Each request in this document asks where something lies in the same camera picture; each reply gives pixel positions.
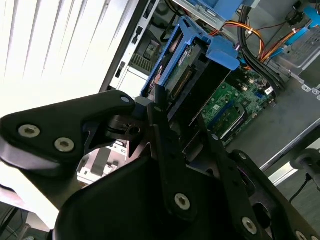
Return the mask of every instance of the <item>metal rivet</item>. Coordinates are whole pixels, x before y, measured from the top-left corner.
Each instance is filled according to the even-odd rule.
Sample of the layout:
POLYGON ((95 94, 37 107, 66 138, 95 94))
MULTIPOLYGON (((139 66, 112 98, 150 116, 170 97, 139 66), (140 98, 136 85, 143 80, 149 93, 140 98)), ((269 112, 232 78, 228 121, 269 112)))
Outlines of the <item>metal rivet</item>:
POLYGON ((216 135, 212 134, 211 136, 213 137, 214 140, 216 140, 216 141, 219 140, 219 138, 216 135))
POLYGON ((242 224, 245 227, 245 229, 247 229, 247 231, 249 233, 251 233, 252 235, 256 235, 258 232, 258 229, 255 225, 255 223, 248 217, 244 217, 242 218, 242 224))
POLYGON ((121 100, 124 101, 125 103, 129 103, 130 102, 129 98, 127 98, 125 96, 122 96, 121 100))
POLYGON ((68 153, 75 148, 75 143, 69 138, 60 137, 54 142, 54 146, 60 152, 68 153))
POLYGON ((246 160, 246 159, 247 159, 246 155, 244 155, 242 152, 239 152, 239 156, 240 156, 243 160, 246 160))
POLYGON ((303 235, 300 231, 295 231, 295 234, 299 240, 307 240, 305 235, 303 235))
POLYGON ((18 132, 22 137, 32 139, 39 136, 40 129, 37 126, 26 124, 19 127, 18 132))
POLYGON ((178 205, 178 207, 181 208, 182 210, 185 210, 185 211, 189 210, 190 201, 184 194, 177 193, 174 196, 174 201, 178 205))
POLYGON ((155 106, 154 109, 157 110, 158 112, 162 112, 162 110, 157 106, 155 106))

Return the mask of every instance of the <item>screw hole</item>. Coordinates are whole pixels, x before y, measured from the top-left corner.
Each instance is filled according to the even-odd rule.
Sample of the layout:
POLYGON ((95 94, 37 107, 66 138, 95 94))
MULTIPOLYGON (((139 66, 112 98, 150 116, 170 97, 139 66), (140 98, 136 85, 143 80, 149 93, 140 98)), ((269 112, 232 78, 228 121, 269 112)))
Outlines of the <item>screw hole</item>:
POLYGON ((130 102, 130 100, 125 96, 122 96, 121 100, 124 101, 125 103, 129 103, 130 102))
POLYGON ((140 128, 138 127, 133 127, 129 130, 130 135, 137 135, 138 133, 140 133, 140 128))
POLYGON ((34 134, 36 131, 35 131, 34 129, 28 127, 28 128, 26 128, 26 129, 24 130, 24 132, 25 132, 26 134, 34 134))
POLYGON ((62 142, 60 142, 60 146, 67 148, 67 147, 69 147, 69 143, 67 143, 66 141, 62 141, 62 142))
POLYGON ((214 171, 213 171, 211 168, 209 168, 206 172, 207 172, 208 174, 210 174, 211 176, 214 175, 214 171))

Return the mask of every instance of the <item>black cable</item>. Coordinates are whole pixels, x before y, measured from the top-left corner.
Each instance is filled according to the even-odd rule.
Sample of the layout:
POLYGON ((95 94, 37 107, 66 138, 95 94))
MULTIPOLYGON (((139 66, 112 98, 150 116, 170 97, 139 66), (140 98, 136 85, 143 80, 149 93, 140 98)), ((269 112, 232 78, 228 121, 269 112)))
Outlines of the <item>black cable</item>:
MULTIPOLYGON (((239 18, 240 23, 244 24, 246 22, 250 10, 250 7, 244 6, 242 8, 239 18)), ((273 70, 257 60, 256 57, 251 53, 246 42, 246 30, 242 27, 238 28, 238 38, 241 46, 241 52, 247 65, 263 76, 272 86, 276 94, 278 94, 280 90, 285 89, 285 82, 273 70)))
POLYGON ((9 212, 9 216, 3 219, 2 224, 0 226, 0 237, 4 234, 7 226, 9 225, 9 223, 11 222, 12 218, 16 215, 16 213, 18 212, 19 208, 14 207, 13 210, 11 212, 9 212))
POLYGON ((11 238, 11 236, 13 234, 15 234, 23 225, 24 225, 24 216, 22 215, 22 210, 20 209, 20 215, 21 215, 21 225, 13 232, 11 233, 5 240, 8 240, 9 238, 11 238))
POLYGON ((299 188, 299 190, 290 198, 289 203, 292 203, 292 201, 302 192, 302 190, 305 188, 308 182, 312 180, 312 177, 307 173, 305 175, 305 181, 302 184, 302 186, 299 188))
POLYGON ((170 32, 170 30, 173 27, 173 24, 174 24, 174 21, 176 20, 176 17, 177 17, 177 14, 175 13, 173 15, 173 17, 171 18, 170 22, 169 22, 169 25, 168 27, 164 30, 164 32, 161 34, 160 36, 160 41, 163 42, 163 43, 167 43, 169 41, 169 38, 165 38, 167 36, 167 34, 170 32))
POLYGON ((167 6, 169 7, 169 9, 174 13, 177 14, 179 17, 181 17, 181 13, 178 11, 178 9, 175 8, 175 6, 171 5, 170 3, 168 3, 168 1, 170 0, 164 0, 165 3, 167 4, 167 6))

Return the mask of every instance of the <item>metal panel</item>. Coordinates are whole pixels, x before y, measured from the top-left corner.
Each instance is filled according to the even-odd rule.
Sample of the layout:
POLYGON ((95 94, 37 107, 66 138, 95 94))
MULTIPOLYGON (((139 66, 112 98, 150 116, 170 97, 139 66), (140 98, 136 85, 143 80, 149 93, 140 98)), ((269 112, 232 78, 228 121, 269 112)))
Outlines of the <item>metal panel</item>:
MULTIPOLYGON (((146 29, 147 29, 147 26, 148 26, 151 18, 153 17, 153 14, 154 14, 154 12, 155 12, 158 4, 159 4, 159 1, 160 0, 156 0, 155 1, 154 5, 153 5, 153 8, 151 9, 151 11, 150 11, 148 16, 143 14, 142 17, 140 18, 140 20, 138 21, 138 24, 136 25, 135 30, 134 30, 134 34, 130 38, 130 41, 129 41, 129 43, 128 43, 127 47, 126 47, 126 50, 125 50, 125 52, 124 52, 124 54, 123 54, 123 56, 121 58, 121 61, 119 61, 120 63, 124 63, 122 69, 125 70, 127 68, 127 66, 129 65, 130 60, 133 57, 133 55, 134 55, 134 53, 135 53, 135 51, 136 51, 136 49, 137 49, 137 47, 139 45, 139 42, 140 42, 142 36, 144 35, 146 29), (142 28, 140 34, 136 33, 138 28, 142 28)), ((148 1, 148 4, 145 7, 145 10, 143 11, 144 13, 147 11, 147 9, 149 7, 149 4, 152 4, 150 2, 151 2, 151 0, 148 1)), ((124 72, 125 71, 120 72, 119 76, 115 76, 115 75, 113 76, 113 78, 111 80, 111 83, 110 83, 110 85, 112 87, 114 87, 116 89, 119 89, 120 85, 122 84, 121 83, 121 79, 122 79, 122 76, 123 76, 124 72)))
POLYGON ((0 0, 0 116, 98 93, 138 2, 0 0))

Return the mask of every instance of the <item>motherboard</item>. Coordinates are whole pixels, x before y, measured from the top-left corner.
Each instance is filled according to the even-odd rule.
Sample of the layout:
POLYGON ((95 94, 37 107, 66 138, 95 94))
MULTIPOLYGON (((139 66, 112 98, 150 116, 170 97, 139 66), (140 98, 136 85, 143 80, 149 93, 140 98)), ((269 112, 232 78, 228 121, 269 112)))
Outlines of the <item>motherboard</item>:
POLYGON ((253 71, 238 68, 215 91, 202 110, 208 130, 226 146, 268 106, 275 97, 268 83, 253 71))

